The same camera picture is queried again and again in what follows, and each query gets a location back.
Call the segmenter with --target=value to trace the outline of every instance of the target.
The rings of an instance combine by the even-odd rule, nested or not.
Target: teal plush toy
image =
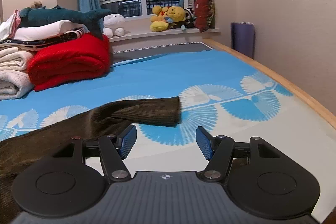
[[[97,9],[82,13],[79,11],[68,10],[60,6],[52,9],[44,8],[24,8],[20,11],[20,27],[40,27],[60,20],[70,20],[73,23],[84,24],[88,30],[99,39],[103,39],[98,21],[112,14],[109,9]]]

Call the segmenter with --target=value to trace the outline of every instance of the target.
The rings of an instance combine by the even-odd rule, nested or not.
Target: white plush toy
[[[111,14],[104,17],[103,33],[108,38],[112,38],[114,35],[122,37],[124,33],[125,18],[119,14]]]

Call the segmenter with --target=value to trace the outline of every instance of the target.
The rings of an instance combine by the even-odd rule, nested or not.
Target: silver bolt
[[[114,177],[115,179],[124,179],[127,176],[128,176],[128,172],[124,170],[116,170],[112,172],[112,177]]]
[[[204,173],[204,176],[207,179],[218,179],[221,176],[221,173],[219,173],[216,170],[209,170],[209,171]]]

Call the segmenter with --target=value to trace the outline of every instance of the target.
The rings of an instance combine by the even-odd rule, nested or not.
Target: red blanket
[[[109,40],[91,33],[40,50],[28,64],[28,75],[40,91],[62,83],[99,77],[109,71]]]

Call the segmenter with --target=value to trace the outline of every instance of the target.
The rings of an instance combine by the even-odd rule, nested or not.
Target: wooden bed frame
[[[295,94],[296,97],[300,98],[303,102],[309,105],[316,113],[318,113],[323,119],[325,119],[333,128],[336,129],[336,116],[332,114],[329,110],[327,110],[323,105],[321,105],[316,99],[310,96],[308,93],[304,92],[298,86],[294,85],[292,82],[288,81],[286,78],[282,77],[281,75],[277,74],[276,72],[272,71],[271,69],[265,67],[264,65],[260,64],[259,62],[247,57],[240,52],[237,52],[221,43],[218,43],[212,39],[203,39],[203,41],[215,48],[216,50],[225,51],[229,54],[232,54],[236,58],[244,61],[245,63],[255,67],[257,70],[260,70],[262,73],[268,75],[276,82],[280,83],[284,86],[287,90],[291,93]]]

